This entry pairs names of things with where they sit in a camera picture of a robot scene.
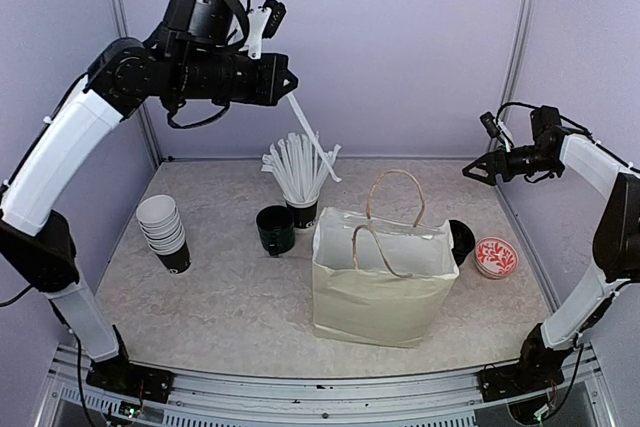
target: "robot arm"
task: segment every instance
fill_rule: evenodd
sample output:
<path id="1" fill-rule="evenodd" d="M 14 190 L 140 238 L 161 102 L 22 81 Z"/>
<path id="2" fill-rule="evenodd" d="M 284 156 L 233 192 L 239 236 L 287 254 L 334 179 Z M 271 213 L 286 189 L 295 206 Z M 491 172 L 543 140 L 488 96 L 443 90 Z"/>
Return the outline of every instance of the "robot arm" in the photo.
<path id="1" fill-rule="evenodd" d="M 132 397 L 144 385 L 143 398 L 166 402 L 172 376 L 129 363 L 75 266 L 68 223 L 53 205 L 98 143 L 148 97 L 159 97 L 169 125 L 184 129 L 219 119 L 231 102 L 275 106 L 297 87 L 286 55 L 262 53 L 262 39 L 276 33 L 284 5 L 267 0 L 252 11 L 249 2 L 170 0 L 144 42 L 114 41 L 45 118 L 43 133 L 0 190 L 0 253 L 82 342 L 92 359 L 92 385 Z M 222 109 L 183 126 L 174 117 L 190 99 L 209 99 Z"/>
<path id="2" fill-rule="evenodd" d="M 502 399 L 560 384 L 561 366 L 611 306 L 621 289 L 640 281 L 640 175 L 632 165 L 593 140 L 584 127 L 562 125 L 554 107 L 532 108 L 534 145 L 509 148 L 511 139 L 491 114 L 481 120 L 503 144 L 463 169 L 463 174 L 488 185 L 497 175 L 509 182 L 517 175 L 536 183 L 560 177 L 565 168 L 577 172 L 607 201 L 593 240 L 593 256 L 582 280 L 562 306 L 538 324 L 525 340 L 517 364 L 488 368 L 479 374 L 485 400 Z"/>

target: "table surface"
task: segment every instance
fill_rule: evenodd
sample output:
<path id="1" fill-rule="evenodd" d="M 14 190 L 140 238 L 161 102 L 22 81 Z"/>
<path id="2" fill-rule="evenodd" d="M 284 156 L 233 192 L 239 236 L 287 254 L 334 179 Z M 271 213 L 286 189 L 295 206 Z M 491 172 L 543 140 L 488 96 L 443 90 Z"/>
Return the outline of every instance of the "table surface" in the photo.
<path id="1" fill-rule="evenodd" d="M 131 359 L 174 368 L 264 377 L 357 378 L 451 370 L 517 358 L 522 341 L 549 310 L 494 190 L 462 177 L 460 161 L 339 160 L 320 208 L 364 211 L 378 174 L 406 169 L 423 186 L 425 225 L 458 219 L 476 239 L 501 237 L 520 255 L 509 278 L 490 280 L 472 256 L 422 344 L 397 349 L 316 338 L 312 325 L 311 243 L 297 235 L 279 258 L 262 249 L 256 214 L 282 203 L 259 161 L 164 163 L 145 198 L 172 195 L 187 233 L 192 265 L 171 275 L 147 247 L 134 218 L 97 293 Z M 390 176 L 376 191 L 375 216 L 411 222 L 413 184 Z"/>

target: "stacked paper cups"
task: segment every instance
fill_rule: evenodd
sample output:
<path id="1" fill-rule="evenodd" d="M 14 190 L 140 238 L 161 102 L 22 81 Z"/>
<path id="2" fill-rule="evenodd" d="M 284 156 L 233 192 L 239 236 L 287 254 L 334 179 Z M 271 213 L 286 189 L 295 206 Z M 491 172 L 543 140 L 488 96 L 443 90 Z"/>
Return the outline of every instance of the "stacked paper cups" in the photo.
<path id="1" fill-rule="evenodd" d="M 179 274 L 189 268 L 189 248 L 173 197 L 156 195 L 148 198 L 138 206 L 136 218 L 149 248 L 170 273 Z"/>

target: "white paper bag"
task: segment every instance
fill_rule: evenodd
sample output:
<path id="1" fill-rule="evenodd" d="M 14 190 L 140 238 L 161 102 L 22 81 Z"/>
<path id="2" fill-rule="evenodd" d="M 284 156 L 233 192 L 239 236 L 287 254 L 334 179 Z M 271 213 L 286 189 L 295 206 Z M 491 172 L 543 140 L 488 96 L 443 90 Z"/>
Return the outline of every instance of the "white paper bag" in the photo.
<path id="1" fill-rule="evenodd" d="M 371 218 L 373 192 L 389 173 L 417 185 L 422 210 L 413 225 Z M 383 173 L 366 215 L 328 207 L 313 238 L 315 333 L 347 342 L 417 347 L 459 275 L 449 222 L 418 225 L 418 181 Z"/>

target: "bowl with red pattern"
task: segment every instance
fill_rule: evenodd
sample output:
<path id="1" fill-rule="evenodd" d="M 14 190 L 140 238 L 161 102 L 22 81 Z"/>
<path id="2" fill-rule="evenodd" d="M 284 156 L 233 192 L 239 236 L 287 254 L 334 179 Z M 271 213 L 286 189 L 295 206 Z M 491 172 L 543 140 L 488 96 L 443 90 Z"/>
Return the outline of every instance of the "bowl with red pattern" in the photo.
<path id="1" fill-rule="evenodd" d="M 502 279 L 518 267 L 518 253 L 509 242 L 487 237 L 476 244 L 476 267 L 490 279 Z"/>

